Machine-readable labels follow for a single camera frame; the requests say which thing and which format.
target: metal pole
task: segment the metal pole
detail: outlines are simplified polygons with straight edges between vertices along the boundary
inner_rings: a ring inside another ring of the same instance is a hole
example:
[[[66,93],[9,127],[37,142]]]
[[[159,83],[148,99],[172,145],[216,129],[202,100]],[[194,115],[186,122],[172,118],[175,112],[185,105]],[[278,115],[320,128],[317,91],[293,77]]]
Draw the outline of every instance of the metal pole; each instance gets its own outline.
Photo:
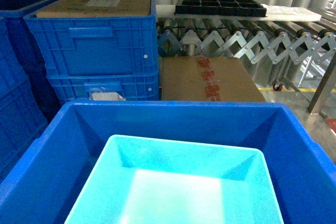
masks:
[[[310,67],[312,62],[313,62],[313,57],[310,56],[309,61],[308,61],[307,66],[306,66],[306,69],[304,70],[304,72],[301,76],[301,79],[299,81],[298,88],[301,86],[301,84],[303,83],[303,80],[306,78],[307,73],[309,71],[309,67]]]
[[[336,54],[331,59],[330,64],[308,106],[311,114],[319,114],[326,103],[331,90],[336,83]]]

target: cardboard lid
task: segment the cardboard lid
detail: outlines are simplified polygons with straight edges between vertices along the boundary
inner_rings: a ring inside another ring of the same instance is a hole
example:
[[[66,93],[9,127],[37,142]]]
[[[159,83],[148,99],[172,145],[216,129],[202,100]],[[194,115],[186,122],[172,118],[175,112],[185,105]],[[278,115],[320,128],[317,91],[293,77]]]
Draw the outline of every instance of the cardboard lid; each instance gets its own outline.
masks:
[[[59,0],[36,13],[38,18],[148,16],[151,0]]]
[[[265,101],[236,58],[167,57],[162,79],[162,100]]]

